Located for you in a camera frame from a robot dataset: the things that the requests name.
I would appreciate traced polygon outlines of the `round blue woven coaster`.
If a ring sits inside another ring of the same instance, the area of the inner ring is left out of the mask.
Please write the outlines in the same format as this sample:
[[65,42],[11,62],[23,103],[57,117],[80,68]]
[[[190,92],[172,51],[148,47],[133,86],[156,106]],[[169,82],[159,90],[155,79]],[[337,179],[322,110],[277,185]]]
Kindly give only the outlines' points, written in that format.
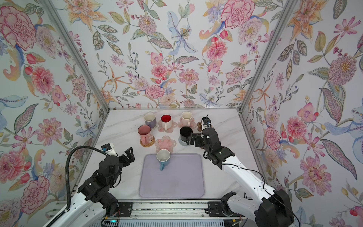
[[190,145],[190,137],[180,136],[178,141],[182,146],[189,146]]

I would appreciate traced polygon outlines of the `black mug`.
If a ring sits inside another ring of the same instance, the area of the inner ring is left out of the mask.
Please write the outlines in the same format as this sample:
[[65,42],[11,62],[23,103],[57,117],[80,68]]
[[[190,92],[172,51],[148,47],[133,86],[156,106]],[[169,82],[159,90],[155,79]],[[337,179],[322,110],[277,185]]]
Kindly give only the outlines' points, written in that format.
[[191,140],[191,134],[193,133],[193,130],[192,128],[190,127],[182,127],[180,129],[180,136],[183,136],[183,137],[190,137],[190,140]]

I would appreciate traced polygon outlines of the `cream mug pink handle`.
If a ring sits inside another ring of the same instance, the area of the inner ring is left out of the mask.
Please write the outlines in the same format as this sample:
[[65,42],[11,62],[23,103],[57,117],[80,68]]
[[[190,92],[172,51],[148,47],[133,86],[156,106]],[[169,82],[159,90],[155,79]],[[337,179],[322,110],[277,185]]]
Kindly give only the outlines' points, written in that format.
[[183,112],[181,115],[181,122],[183,127],[191,127],[193,115],[191,112]]

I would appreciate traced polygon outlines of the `round woven cork coaster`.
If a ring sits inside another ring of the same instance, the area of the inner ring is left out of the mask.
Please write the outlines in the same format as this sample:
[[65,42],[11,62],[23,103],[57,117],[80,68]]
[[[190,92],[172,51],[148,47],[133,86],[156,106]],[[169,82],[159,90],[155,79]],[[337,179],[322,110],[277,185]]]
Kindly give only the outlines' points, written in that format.
[[143,140],[140,140],[141,146],[146,147],[146,148],[151,147],[152,145],[154,145],[154,143],[155,143],[155,137],[154,136],[152,137],[152,140],[151,140],[150,143],[143,143]]

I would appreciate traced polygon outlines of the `white mug blue handle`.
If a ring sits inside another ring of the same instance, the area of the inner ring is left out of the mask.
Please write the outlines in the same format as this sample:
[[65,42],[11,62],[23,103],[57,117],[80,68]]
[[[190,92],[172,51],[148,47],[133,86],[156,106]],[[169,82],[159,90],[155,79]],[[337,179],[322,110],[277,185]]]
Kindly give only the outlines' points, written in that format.
[[157,160],[160,163],[160,171],[163,171],[166,166],[168,166],[171,158],[171,153],[167,149],[161,149],[157,155]]

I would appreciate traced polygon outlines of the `red interior white mug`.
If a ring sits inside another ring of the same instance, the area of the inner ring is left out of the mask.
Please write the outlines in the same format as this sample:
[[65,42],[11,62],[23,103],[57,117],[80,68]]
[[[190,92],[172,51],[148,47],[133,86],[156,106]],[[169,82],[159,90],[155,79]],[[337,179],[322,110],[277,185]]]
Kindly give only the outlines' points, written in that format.
[[165,114],[161,117],[162,128],[167,131],[173,126],[172,116],[169,114]]

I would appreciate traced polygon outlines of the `white mug grey handle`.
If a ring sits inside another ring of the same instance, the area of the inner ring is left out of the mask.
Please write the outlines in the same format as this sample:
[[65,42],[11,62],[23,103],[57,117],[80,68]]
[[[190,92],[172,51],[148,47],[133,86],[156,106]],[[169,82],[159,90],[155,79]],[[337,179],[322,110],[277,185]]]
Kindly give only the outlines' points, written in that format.
[[144,115],[145,125],[148,125],[151,129],[157,126],[156,115],[154,113],[147,113]]

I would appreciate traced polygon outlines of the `brown paw print coaster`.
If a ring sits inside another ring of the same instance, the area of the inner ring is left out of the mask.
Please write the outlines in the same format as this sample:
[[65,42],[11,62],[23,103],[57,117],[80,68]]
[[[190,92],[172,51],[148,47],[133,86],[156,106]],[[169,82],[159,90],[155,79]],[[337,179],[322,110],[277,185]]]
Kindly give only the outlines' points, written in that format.
[[198,122],[197,127],[198,127],[198,131],[201,132],[202,131],[202,122]]

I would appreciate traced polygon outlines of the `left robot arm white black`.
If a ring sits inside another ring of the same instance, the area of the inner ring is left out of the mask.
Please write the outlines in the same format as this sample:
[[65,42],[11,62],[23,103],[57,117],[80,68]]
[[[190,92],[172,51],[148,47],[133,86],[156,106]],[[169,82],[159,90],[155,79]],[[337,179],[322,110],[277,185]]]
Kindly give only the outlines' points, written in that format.
[[[98,152],[105,156],[99,163],[98,169],[91,177],[78,187],[77,193],[72,194],[70,187],[70,162],[72,155],[81,149]],[[65,181],[67,204],[52,217],[47,227],[85,227],[98,217],[103,217],[101,226],[111,222],[113,218],[129,218],[132,211],[132,202],[121,202],[109,191],[116,188],[121,182],[123,168],[135,161],[133,148],[125,150],[118,156],[114,145],[105,144],[101,149],[92,146],[78,146],[68,155],[65,166]]]

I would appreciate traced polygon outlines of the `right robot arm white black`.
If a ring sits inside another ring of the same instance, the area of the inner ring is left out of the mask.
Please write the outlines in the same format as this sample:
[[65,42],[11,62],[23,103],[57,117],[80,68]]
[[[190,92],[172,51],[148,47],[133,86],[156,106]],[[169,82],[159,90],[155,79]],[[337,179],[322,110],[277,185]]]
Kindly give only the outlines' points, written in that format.
[[247,169],[234,152],[221,144],[218,133],[206,116],[201,133],[192,134],[191,145],[204,149],[203,157],[229,174],[250,196],[249,199],[229,192],[220,199],[218,213],[227,217],[240,214],[259,227],[290,227],[298,219],[293,213],[289,195],[266,184],[262,174]]

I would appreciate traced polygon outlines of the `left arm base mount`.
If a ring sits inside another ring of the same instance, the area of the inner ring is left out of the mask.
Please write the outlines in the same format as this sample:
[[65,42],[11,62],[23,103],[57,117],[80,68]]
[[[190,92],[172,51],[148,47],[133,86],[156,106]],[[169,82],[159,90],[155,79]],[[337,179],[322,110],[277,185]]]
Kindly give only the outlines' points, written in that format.
[[111,193],[106,193],[99,201],[105,210],[104,218],[129,218],[133,202],[118,201]]

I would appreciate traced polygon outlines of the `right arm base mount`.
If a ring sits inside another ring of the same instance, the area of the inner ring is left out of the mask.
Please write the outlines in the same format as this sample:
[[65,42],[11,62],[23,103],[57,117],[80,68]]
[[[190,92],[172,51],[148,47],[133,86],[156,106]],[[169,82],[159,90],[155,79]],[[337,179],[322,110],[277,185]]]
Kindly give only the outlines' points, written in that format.
[[239,217],[240,214],[232,212],[227,204],[228,200],[234,195],[236,195],[235,192],[229,192],[220,201],[209,201],[205,213],[209,217]]

